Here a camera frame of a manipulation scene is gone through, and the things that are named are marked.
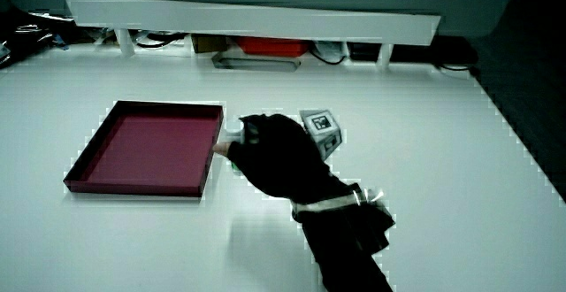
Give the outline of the person's right hand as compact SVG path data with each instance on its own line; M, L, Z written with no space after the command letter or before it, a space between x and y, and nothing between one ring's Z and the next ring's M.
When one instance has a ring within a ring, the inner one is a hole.
M266 195L314 204L360 189L331 173L316 144L295 120L262 114L242 117L241 122L243 143L219 142L212 150L233 162Z

